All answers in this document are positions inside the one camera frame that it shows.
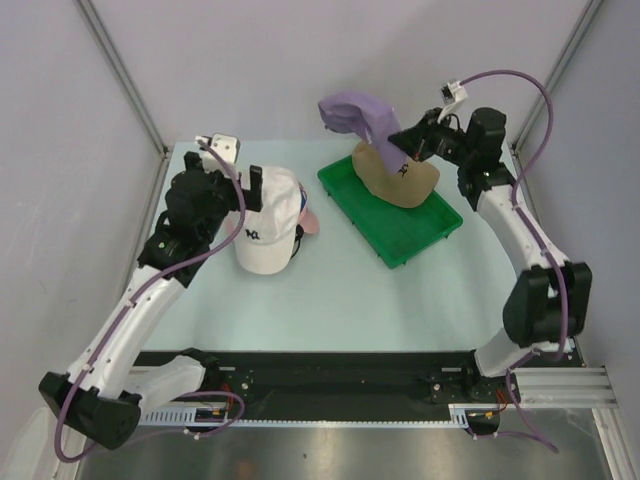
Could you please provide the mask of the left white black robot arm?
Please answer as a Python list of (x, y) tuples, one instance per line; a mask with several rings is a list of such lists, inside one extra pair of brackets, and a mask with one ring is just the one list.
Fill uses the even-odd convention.
[(57, 418), (54, 448), (62, 449), (69, 427), (93, 445), (115, 450), (131, 437), (141, 417), (181, 397), (207, 400), (221, 387), (218, 359), (189, 348), (135, 382), (127, 380), (142, 347), (168, 308), (186, 291), (198, 270), (220, 244), (215, 236), (227, 215), (258, 212), (263, 206), (264, 171), (250, 166), (236, 173), (227, 162), (208, 171), (194, 152), (165, 194), (150, 238), (138, 257), (129, 286), (91, 344), (63, 373), (48, 372), (38, 390)]

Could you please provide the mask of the green plastic tray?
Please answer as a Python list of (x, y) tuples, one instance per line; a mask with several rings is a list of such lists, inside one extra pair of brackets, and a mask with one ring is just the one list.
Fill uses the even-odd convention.
[(317, 177), (327, 195), (390, 269), (406, 264), (463, 225), (462, 216), (437, 192), (410, 209), (372, 195), (356, 175), (349, 156), (321, 168)]

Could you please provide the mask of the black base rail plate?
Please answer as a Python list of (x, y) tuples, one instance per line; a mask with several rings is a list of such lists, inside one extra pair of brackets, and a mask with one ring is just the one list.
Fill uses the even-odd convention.
[(451, 404), (521, 397), (516, 378), (485, 378), (470, 352), (215, 352), (203, 390), (227, 387), (246, 420), (444, 420)]

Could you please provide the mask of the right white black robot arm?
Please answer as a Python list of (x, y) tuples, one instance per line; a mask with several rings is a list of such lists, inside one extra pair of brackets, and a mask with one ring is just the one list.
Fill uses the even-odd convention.
[(507, 117), (476, 109), (467, 128), (453, 128), (434, 108), (413, 127), (389, 136), (416, 161), (433, 156), (457, 168), (458, 188), (487, 223), (517, 275), (502, 310), (503, 326), (474, 353), (476, 367), (463, 373), (461, 388), (473, 401), (497, 389), (497, 378), (519, 367), (543, 347), (563, 354), (567, 341), (585, 327), (593, 281), (590, 267), (571, 261), (544, 233), (517, 192), (516, 179), (502, 162)]

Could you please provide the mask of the aluminium frame beam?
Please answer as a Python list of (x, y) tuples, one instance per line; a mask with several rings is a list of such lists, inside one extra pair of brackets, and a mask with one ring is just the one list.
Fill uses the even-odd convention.
[[(188, 394), (198, 399), (220, 395), (222, 387), (212, 391), (203, 390), (206, 375), (213, 373), (217, 362), (214, 358), (199, 360), (193, 356), (178, 355), (162, 366), (151, 366), (140, 376), (136, 385), (128, 384), (129, 371), (116, 371), (113, 364), (104, 369), (97, 366), (82, 366), (69, 369), (63, 376), (68, 383), (78, 381), (80, 390), (92, 391), (108, 398), (112, 388), (113, 398), (131, 399), (142, 410), (147, 411), (171, 401), (184, 401)], [(576, 403), (592, 399), (607, 400), (609, 382), (601, 371), (584, 368), (551, 368), (536, 366), (514, 368), (501, 375), (514, 377), (520, 385), (519, 399), (529, 403)]]

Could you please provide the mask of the aluminium corner post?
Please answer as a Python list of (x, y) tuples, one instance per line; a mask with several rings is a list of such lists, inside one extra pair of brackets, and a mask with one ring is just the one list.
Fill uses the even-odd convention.
[(153, 120), (134, 78), (94, 2), (90, 0), (73, 0), (72, 3), (92, 35), (100, 54), (114, 75), (116, 83), (121, 89), (125, 100), (129, 103), (147, 139), (160, 157), (164, 158), (168, 152), (168, 147), (162, 139), (156, 122)]
[[(589, 0), (586, 2), (543, 83), (549, 95), (553, 94), (561, 83), (606, 4), (607, 1), (605, 0)], [(543, 95), (539, 93), (525, 116), (515, 139), (511, 142), (510, 149), (512, 153), (519, 154), (521, 152), (535, 123), (544, 110), (545, 101)]]

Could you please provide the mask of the right aluminium corner post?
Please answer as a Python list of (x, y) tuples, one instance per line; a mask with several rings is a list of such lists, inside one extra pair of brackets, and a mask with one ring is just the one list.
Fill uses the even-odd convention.
[[(553, 94), (561, 83), (606, 4), (607, 1), (605, 0), (589, 0), (586, 2), (543, 83), (549, 95)], [(535, 123), (544, 110), (545, 101), (543, 95), (539, 93), (525, 116), (515, 139), (511, 142), (510, 149), (512, 153), (519, 154), (521, 152)]]

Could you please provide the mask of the tan cap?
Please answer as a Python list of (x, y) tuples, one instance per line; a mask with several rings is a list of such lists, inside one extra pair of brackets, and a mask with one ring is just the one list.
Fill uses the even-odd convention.
[(389, 173), (379, 153), (365, 142), (356, 145), (351, 160), (370, 194), (404, 209), (421, 206), (440, 180), (440, 171), (431, 163), (416, 162), (409, 157), (398, 172)]

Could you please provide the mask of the pink LA cap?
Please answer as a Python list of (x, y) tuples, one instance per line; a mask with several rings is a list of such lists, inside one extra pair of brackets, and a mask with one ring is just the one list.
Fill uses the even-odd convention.
[(305, 234), (314, 235), (319, 232), (318, 219), (316, 215), (308, 209), (301, 213), (299, 224)]

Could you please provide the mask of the blue mesh cap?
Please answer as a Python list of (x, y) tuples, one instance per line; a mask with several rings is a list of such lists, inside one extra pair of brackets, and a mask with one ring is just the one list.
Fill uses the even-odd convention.
[(305, 212), (306, 212), (306, 206), (307, 206), (307, 201), (308, 201), (308, 196), (306, 193), (305, 188), (303, 187), (302, 184), (299, 184), (299, 189), (300, 189), (300, 194), (301, 194), (301, 206), (300, 206), (300, 214), (299, 214), (299, 218), (298, 218), (298, 223), (296, 225), (296, 232), (295, 232), (295, 238), (294, 238), (294, 248), (292, 251), (292, 255), (291, 258), (294, 258), (297, 253), (299, 252), (300, 246), (301, 246), (301, 240), (304, 237), (305, 234), (305, 229), (304, 226), (302, 224), (302, 221), (304, 220), (304, 216), (305, 216)]

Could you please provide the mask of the purple cap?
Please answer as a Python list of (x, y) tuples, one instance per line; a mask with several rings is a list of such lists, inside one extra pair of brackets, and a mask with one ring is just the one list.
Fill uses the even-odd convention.
[(380, 155), (389, 174), (404, 177), (407, 155), (389, 141), (400, 132), (394, 108), (387, 102), (359, 91), (341, 91), (317, 103), (325, 129), (338, 134), (354, 134)]

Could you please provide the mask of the white NY cap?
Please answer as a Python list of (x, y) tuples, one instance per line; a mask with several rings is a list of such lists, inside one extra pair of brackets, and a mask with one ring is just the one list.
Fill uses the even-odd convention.
[(286, 168), (264, 166), (262, 170), (263, 208), (246, 213), (234, 247), (243, 269), (272, 275), (282, 271), (291, 259), (301, 206), (300, 183)]

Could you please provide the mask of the left aluminium corner post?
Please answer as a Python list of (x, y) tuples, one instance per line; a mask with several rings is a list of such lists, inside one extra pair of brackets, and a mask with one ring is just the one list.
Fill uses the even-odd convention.
[(116, 83), (121, 89), (125, 100), (129, 103), (147, 139), (160, 157), (164, 158), (168, 152), (168, 147), (162, 139), (156, 122), (153, 120), (134, 78), (94, 2), (90, 0), (73, 0), (72, 3), (92, 35), (100, 54), (114, 75)]

